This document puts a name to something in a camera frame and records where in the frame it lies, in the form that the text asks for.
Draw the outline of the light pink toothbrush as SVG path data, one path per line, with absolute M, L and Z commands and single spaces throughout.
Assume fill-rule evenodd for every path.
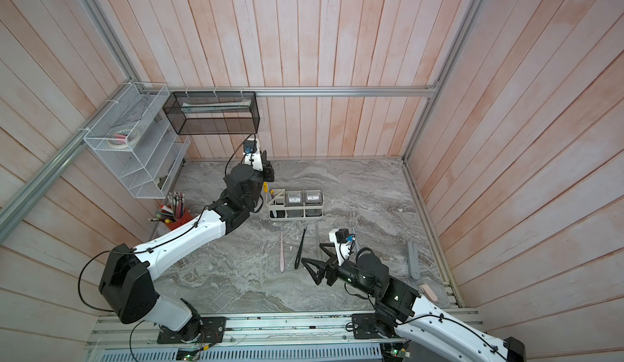
M 279 237 L 279 268 L 280 268 L 280 272 L 283 273 L 285 271 L 285 257 L 284 257 L 284 232 L 281 231 L 280 232 L 280 237 Z

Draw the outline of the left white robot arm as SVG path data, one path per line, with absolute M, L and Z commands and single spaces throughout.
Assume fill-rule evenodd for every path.
M 147 243 L 125 244 L 108 253 L 99 285 L 102 297 L 124 324 L 154 323 L 192 342 L 202 330 L 202 318 L 186 300 L 159 294 L 154 286 L 167 269 L 209 242 L 222 238 L 258 212 L 263 185 L 275 179 L 266 152 L 245 153 L 245 159 L 224 178 L 219 199 L 193 220 Z

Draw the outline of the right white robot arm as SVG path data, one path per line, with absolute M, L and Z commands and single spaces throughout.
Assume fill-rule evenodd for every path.
M 388 339 L 417 343 L 450 361 L 525 361 L 525 345 L 513 337 L 500 339 L 484 333 L 447 313 L 423 293 L 393 277 L 389 268 L 369 248 L 354 261 L 349 250 L 334 253 L 327 243 L 319 247 L 326 261 L 303 258 L 316 284 L 333 285 L 340 280 L 374 300 L 375 332 Z

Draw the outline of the black toothbrush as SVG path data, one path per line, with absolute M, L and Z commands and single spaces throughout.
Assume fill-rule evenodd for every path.
M 297 248 L 296 259 L 295 259 L 294 266 L 293 266 L 294 269 L 299 269 L 299 267 L 301 265 L 302 251 L 303 251 L 303 246 L 304 246 L 306 232 L 307 232 L 307 226 L 304 227 L 304 229 L 303 229 L 302 236 L 301 236 L 301 239 L 300 239 L 300 243 L 299 243 L 299 246 Z

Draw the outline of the grey flat block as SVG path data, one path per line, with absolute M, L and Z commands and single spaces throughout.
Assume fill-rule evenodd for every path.
M 414 242 L 407 243 L 407 264 L 409 277 L 415 281 L 421 278 L 421 266 L 419 263 L 419 248 Z

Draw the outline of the red pencil cup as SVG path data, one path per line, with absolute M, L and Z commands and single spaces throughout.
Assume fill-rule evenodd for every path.
M 180 218 L 177 221 L 166 220 L 165 221 L 165 226 L 167 228 L 169 228 L 170 231 L 172 231 L 172 230 L 175 230 L 175 229 L 181 227 L 182 225 L 185 225 L 185 224 L 191 222 L 192 220 L 193 220 L 193 215 L 188 210 L 185 210 L 185 213 L 182 216 L 182 218 Z

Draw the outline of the pink eraser block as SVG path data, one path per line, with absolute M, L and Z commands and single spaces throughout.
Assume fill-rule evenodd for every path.
M 419 288 L 421 289 L 422 293 L 424 293 L 424 295 L 427 297 L 427 299 L 430 300 L 432 303 L 435 303 L 439 300 L 437 294 L 427 283 L 419 285 Z

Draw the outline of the tape roll on shelf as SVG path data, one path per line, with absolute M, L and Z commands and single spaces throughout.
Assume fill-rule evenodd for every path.
M 117 129 L 107 140 L 107 147 L 110 149 L 126 149 L 132 148 L 141 138 L 141 132 L 139 129 L 133 129 L 132 127 L 124 127 Z

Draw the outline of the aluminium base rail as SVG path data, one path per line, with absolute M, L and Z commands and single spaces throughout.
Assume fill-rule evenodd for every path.
M 372 314 L 272 313 L 205 316 L 183 342 L 155 324 L 98 320 L 85 350 L 92 361 L 403 361 L 418 349 L 451 361 L 502 361 L 503 342 L 474 328 L 463 311 L 430 308 L 384 337 Z

